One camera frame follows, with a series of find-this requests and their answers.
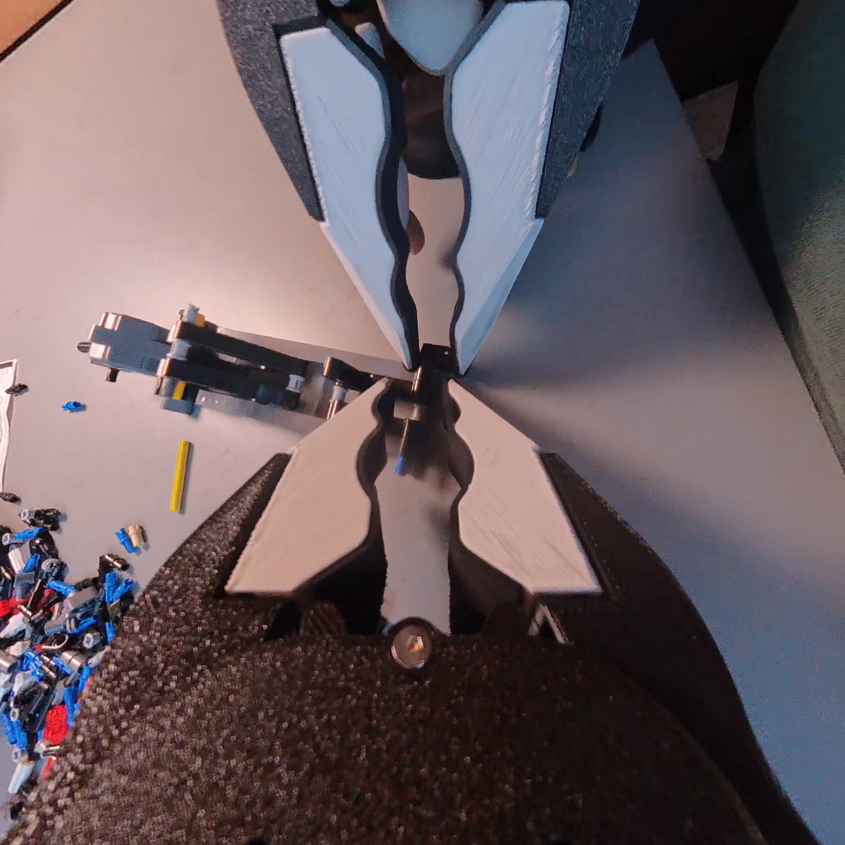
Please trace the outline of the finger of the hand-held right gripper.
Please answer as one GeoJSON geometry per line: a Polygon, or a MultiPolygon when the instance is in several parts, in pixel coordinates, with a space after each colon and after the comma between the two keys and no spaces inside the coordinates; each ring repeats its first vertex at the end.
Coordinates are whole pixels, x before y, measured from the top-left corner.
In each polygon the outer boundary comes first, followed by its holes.
{"type": "Polygon", "coordinates": [[[417,366],[402,93],[375,25],[280,35],[321,227],[404,366],[417,366]]]}
{"type": "Polygon", "coordinates": [[[569,5],[497,2],[445,76],[445,128],[464,188],[450,327],[464,374],[543,227],[537,210],[569,5]]]}

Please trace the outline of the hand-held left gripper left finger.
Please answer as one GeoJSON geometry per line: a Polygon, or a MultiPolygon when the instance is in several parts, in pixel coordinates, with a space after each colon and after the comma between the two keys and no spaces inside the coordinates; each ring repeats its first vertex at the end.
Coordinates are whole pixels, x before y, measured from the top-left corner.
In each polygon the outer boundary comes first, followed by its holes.
{"type": "Polygon", "coordinates": [[[269,503],[227,582],[229,594],[291,597],[363,551],[379,529],[375,480],[386,465],[376,384],[290,452],[269,503]]]}

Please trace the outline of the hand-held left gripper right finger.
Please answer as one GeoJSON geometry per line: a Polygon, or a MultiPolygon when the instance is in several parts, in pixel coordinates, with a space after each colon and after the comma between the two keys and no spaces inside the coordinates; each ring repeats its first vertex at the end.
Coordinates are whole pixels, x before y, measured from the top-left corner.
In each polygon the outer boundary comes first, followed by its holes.
{"type": "Polygon", "coordinates": [[[537,444],[456,381],[447,389],[470,459],[469,479],[459,481],[462,546],[529,595],[600,593],[537,444]]]}

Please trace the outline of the yellow axle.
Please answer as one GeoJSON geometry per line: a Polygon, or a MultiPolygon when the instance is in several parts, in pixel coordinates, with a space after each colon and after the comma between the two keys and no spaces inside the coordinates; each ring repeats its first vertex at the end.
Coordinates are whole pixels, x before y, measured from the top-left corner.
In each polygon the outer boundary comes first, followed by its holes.
{"type": "Polygon", "coordinates": [[[177,448],[176,464],[173,474],[173,486],[169,504],[169,511],[180,513],[184,506],[184,491],[187,479],[187,464],[191,454],[192,444],[181,441],[177,448]]]}

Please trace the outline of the grey and black brick chassis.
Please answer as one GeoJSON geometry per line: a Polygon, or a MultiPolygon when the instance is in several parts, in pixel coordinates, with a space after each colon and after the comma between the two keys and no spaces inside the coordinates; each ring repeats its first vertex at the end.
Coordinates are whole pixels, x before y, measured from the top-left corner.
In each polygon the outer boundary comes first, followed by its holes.
{"type": "Polygon", "coordinates": [[[425,344],[418,367],[408,370],[392,360],[224,329],[196,306],[170,327],[104,312],[77,348],[110,383],[124,374],[153,378],[162,408],[186,416],[200,407],[248,415],[247,406],[256,406],[330,419],[382,378],[422,404],[442,379],[458,376],[446,346],[425,344]]]}

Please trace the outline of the pile of small building pieces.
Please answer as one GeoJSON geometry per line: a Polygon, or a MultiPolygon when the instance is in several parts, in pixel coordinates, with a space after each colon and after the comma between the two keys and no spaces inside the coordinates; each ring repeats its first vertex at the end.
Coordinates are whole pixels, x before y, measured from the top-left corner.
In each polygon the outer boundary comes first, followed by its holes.
{"type": "Polygon", "coordinates": [[[132,565],[107,553],[79,580],[59,555],[65,515],[23,509],[23,527],[2,525],[1,724],[14,770],[15,816],[58,759],[84,694],[139,587],[132,565]]]}

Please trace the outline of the grey desk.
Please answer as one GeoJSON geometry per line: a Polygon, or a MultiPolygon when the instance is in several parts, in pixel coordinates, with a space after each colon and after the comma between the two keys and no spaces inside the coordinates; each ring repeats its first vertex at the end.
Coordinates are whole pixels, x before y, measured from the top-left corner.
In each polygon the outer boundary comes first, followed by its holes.
{"type": "MultiPolygon", "coordinates": [[[[393,360],[250,106],[213,2],[73,2],[2,61],[5,489],[62,509],[74,574],[145,584],[312,418],[164,411],[77,344],[104,311],[393,360]],[[68,413],[78,400],[86,410],[68,413]],[[192,444],[184,506],[176,453],[192,444]]],[[[470,389],[563,456],[713,632],[819,841],[843,843],[843,474],[656,50],[612,82],[470,389]]]]}

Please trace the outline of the white sticker sheet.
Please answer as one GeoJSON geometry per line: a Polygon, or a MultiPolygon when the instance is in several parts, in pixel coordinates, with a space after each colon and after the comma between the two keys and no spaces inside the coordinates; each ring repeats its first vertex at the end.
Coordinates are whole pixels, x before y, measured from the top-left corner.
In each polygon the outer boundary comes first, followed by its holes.
{"type": "Polygon", "coordinates": [[[1,455],[0,479],[1,490],[5,490],[5,470],[10,442],[11,415],[13,396],[7,391],[16,384],[18,361],[13,359],[1,363],[1,455]]]}

